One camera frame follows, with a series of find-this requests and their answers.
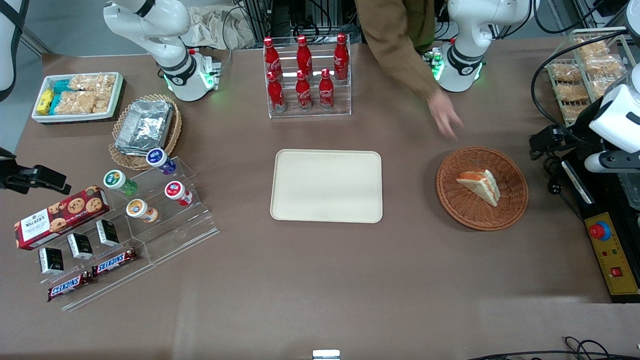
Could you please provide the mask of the person left hand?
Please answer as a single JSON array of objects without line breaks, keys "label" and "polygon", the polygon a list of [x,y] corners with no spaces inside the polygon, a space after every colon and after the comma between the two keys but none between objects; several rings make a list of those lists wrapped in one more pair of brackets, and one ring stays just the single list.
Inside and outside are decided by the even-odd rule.
[{"label": "person left hand", "polygon": [[457,140],[455,128],[464,127],[464,123],[455,111],[448,95],[438,90],[430,96],[427,105],[439,132],[448,139]]}]

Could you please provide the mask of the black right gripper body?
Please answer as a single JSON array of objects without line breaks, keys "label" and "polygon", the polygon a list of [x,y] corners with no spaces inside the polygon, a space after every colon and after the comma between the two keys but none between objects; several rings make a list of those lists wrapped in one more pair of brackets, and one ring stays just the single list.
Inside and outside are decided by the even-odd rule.
[{"label": "black right gripper body", "polygon": [[0,148],[0,187],[26,195],[35,187],[34,168],[19,165],[16,155],[5,148]]}]

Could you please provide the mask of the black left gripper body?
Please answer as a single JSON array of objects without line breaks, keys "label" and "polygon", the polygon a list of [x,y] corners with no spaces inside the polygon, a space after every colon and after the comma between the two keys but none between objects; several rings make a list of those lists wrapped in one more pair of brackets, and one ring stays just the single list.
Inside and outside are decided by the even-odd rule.
[{"label": "black left gripper body", "polygon": [[558,125],[546,126],[546,150],[562,152],[576,148],[577,141],[571,137],[567,129]]}]

